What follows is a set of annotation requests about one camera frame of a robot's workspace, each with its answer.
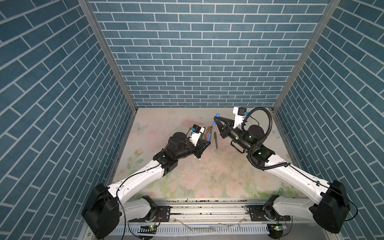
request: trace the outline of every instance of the cable tray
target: cable tray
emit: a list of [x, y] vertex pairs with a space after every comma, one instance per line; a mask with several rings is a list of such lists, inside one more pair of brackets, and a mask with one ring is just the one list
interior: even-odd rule
[[[140, 229], [140, 226], [148, 226], [148, 224], [130, 224], [131, 231], [137, 235], [138, 230], [146, 232], [144, 229]], [[237, 234], [269, 234], [267, 224], [253, 223], [253, 224], [188, 224], [188, 227], [181, 224], [167, 224], [160, 225], [157, 228], [155, 236], [157, 237], [169, 237], [169, 236], [196, 236], [196, 235], [237, 235]], [[118, 225], [113, 232], [109, 235], [122, 235], [124, 231], [124, 225]], [[132, 235], [128, 226], [126, 227], [125, 235]], [[140, 233], [141, 236], [154, 236], [153, 234]]]

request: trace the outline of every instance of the table surface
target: table surface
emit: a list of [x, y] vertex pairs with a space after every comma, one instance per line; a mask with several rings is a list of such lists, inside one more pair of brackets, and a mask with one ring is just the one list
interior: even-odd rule
[[[232, 110], [233, 108], [139, 108], [113, 181], [124, 179], [142, 168], [167, 145], [169, 137], [174, 133], [186, 133], [193, 124], [211, 126], [217, 113], [221, 117], [234, 119]], [[252, 117], [260, 122], [264, 131], [267, 130], [268, 118], [263, 111], [254, 112]], [[253, 119], [248, 119], [248, 126], [257, 124]], [[214, 132], [217, 133], [218, 149], [215, 146]], [[268, 198], [271, 194], [305, 197], [280, 178], [252, 167], [246, 155], [230, 145], [230, 138], [222, 139], [217, 126], [213, 128], [211, 142], [200, 159], [194, 155], [180, 159], [174, 170], [147, 185], [133, 199], [143, 195], [154, 199]], [[264, 145], [291, 162], [275, 125]]]

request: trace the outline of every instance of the black mounting plate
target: black mounting plate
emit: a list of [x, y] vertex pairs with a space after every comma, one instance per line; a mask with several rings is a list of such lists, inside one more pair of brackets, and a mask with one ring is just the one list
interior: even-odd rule
[[[160, 213], [161, 222], [169, 222], [170, 206], [157, 206], [156, 211]], [[132, 219], [129, 222], [145, 222], [144, 218]]]
[[[252, 211], [249, 212], [249, 216], [251, 217], [252, 222], [259, 222], [259, 221], [270, 221], [265, 217], [265, 213], [263, 211], [263, 205], [248, 205], [247, 207], [252, 207]], [[280, 216], [279, 221], [284, 222], [284, 219], [286, 222], [291, 220], [291, 216]]]

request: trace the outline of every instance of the blue brick wallpaper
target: blue brick wallpaper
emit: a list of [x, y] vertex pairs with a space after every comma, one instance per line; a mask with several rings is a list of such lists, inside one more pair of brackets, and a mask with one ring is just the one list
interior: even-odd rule
[[341, 232], [351, 240], [384, 239], [383, 12], [342, 0], [278, 109], [303, 169], [344, 183], [358, 206]]
[[0, 1], [0, 239], [73, 239], [132, 111], [76, 0]]
[[139, 107], [271, 107], [328, 0], [90, 2]]

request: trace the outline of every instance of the paintbrush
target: paintbrush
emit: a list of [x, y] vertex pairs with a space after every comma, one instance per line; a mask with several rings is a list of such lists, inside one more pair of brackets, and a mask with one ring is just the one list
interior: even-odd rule
[[207, 131], [205, 132], [204, 136], [205, 136], [205, 139], [208, 139], [208, 134], [209, 134], [209, 130], [211, 129], [211, 127], [207, 127]]
[[212, 134], [212, 129], [213, 129], [213, 128], [214, 128], [214, 127], [211, 126], [211, 129], [209, 130], [209, 134], [208, 134], [207, 141], [211, 140], [211, 134]]

